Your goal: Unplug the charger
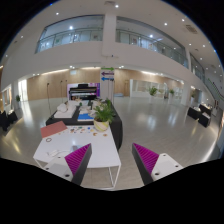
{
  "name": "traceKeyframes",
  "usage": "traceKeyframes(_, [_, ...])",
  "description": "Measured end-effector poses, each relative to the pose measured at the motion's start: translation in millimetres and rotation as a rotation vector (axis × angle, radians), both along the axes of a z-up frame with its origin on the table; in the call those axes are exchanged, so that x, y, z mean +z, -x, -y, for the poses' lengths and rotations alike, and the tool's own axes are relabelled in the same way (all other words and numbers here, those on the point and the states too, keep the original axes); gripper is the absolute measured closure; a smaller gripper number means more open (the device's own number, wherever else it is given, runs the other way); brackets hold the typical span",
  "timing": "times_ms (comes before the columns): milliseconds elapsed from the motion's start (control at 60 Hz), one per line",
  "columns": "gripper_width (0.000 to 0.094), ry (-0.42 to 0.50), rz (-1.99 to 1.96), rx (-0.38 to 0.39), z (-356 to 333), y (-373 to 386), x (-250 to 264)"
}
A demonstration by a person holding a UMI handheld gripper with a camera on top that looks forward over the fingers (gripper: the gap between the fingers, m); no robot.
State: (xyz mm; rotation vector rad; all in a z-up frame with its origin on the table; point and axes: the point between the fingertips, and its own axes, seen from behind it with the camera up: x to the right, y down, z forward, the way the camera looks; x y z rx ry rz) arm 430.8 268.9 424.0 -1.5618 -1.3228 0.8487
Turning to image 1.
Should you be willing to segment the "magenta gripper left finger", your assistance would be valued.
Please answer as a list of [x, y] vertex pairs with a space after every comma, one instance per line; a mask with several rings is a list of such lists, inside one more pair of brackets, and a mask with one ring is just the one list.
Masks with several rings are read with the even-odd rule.
[[44, 167], [44, 170], [76, 185], [80, 185], [91, 155], [92, 145], [87, 144], [65, 157], [57, 156]]

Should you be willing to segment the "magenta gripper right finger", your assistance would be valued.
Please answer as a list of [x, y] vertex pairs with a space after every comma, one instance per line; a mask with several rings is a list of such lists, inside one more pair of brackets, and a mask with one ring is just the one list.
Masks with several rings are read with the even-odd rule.
[[182, 169], [168, 154], [157, 154], [137, 143], [132, 144], [132, 154], [145, 185]]

